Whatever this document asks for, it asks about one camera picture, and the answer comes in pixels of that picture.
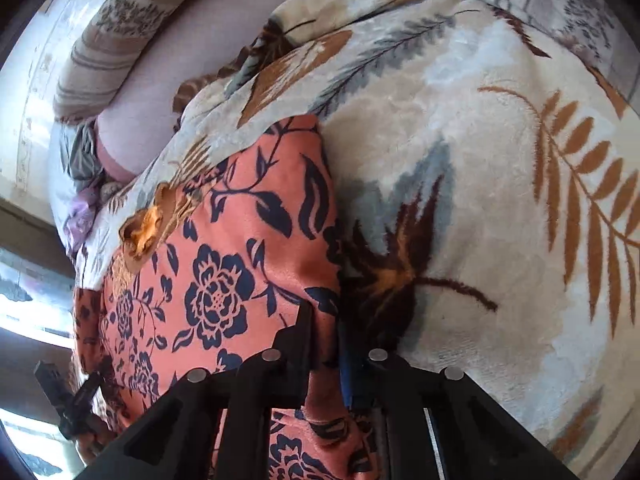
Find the orange black floral blouse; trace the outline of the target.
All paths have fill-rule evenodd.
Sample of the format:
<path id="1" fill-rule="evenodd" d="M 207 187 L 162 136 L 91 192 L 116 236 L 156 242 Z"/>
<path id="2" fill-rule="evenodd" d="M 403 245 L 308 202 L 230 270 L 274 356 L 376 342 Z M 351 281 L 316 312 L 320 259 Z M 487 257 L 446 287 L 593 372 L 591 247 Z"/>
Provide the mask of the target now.
<path id="1" fill-rule="evenodd" d="M 270 477 L 376 478 L 372 428 L 349 414 L 338 380 L 336 213 L 312 115 L 159 185 L 122 226 L 102 286 L 74 292 L 80 369 L 104 374 L 103 431 L 123 432 L 191 368 L 239 367 L 310 304 L 317 363 L 303 407 L 271 415 Z"/>

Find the stained glass window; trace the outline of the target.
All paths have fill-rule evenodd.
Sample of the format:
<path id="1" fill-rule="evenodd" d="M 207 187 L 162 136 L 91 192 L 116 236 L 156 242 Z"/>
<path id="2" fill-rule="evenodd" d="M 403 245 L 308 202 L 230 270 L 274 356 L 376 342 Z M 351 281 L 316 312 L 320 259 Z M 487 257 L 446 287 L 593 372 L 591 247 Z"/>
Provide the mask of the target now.
<path id="1" fill-rule="evenodd" d="M 73 479 L 84 468 L 34 375 L 46 362 L 63 382 L 70 377 L 72 285 L 65 275 L 1 251 L 1 422 L 38 479 Z"/>

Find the lilac floral garment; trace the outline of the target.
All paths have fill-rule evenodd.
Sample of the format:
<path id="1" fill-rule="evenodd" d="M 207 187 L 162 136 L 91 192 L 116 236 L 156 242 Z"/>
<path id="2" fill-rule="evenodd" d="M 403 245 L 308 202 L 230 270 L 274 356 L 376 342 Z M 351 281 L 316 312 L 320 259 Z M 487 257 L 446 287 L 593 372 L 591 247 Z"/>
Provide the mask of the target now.
<path id="1" fill-rule="evenodd" d="M 70 260 L 76 260 L 99 210 L 121 189 L 122 184 L 116 181 L 93 183 L 70 201 L 61 235 L 66 255 Z"/>

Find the light blue pillow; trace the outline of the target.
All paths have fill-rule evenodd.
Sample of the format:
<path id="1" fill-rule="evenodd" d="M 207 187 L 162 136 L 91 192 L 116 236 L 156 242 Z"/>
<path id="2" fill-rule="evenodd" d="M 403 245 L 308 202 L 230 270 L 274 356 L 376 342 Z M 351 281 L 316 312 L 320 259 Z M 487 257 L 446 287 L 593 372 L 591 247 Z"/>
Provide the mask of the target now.
<path id="1" fill-rule="evenodd" d="M 70 179 L 65 177 L 62 171 L 60 133 L 64 126 L 69 125 L 62 125 L 57 122 L 54 124 L 48 155 L 49 203 L 54 224 L 60 237 L 62 235 L 62 225 L 68 213 L 68 204 L 77 195 L 70 184 Z"/>

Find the cream leaf-pattern blanket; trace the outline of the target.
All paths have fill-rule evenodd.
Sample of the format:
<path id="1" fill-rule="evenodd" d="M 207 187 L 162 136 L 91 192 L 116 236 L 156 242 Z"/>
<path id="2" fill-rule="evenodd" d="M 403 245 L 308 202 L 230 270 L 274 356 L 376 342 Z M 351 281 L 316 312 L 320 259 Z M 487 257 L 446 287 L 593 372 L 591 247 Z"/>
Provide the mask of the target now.
<path id="1" fill-rule="evenodd" d="M 422 370 L 461 368 L 576 477 L 622 471 L 639 441 L 639 118 L 597 70 L 482 0 L 288 0 L 177 104 L 178 132 L 101 212 L 77 289 L 102 286 L 159 185 L 312 115 L 340 387 L 346 323 Z"/>

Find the grey garment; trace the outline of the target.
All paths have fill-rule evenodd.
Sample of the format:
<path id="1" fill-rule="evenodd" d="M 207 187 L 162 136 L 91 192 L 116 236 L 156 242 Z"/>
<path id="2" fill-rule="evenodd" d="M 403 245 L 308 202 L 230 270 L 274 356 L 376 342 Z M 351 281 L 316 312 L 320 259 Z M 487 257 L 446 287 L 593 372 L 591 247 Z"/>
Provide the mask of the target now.
<path id="1" fill-rule="evenodd" d="M 63 174 L 70 179 L 76 194 L 99 182 L 104 174 L 104 167 L 98 157 L 94 119 L 62 128 L 60 157 Z"/>

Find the striped floral rolled quilt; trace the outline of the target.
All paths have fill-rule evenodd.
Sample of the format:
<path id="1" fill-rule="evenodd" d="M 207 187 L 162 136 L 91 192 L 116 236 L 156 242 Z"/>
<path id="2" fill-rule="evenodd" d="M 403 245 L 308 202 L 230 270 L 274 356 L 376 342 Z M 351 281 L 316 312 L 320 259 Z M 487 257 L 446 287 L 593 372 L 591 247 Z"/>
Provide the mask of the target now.
<path id="1" fill-rule="evenodd" d="M 105 0 L 73 44 L 53 98 L 54 119 L 77 124 L 110 104 L 160 25 L 186 0 Z"/>

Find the striped floral pillow right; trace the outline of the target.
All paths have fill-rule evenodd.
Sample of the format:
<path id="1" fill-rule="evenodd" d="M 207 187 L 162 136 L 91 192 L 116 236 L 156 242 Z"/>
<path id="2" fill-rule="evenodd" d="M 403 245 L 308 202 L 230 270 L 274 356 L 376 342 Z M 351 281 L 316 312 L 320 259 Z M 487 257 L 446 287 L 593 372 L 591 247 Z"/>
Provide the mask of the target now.
<path id="1" fill-rule="evenodd" d="M 639 108 L 639 13 L 624 0 L 483 0 L 553 37 Z"/>

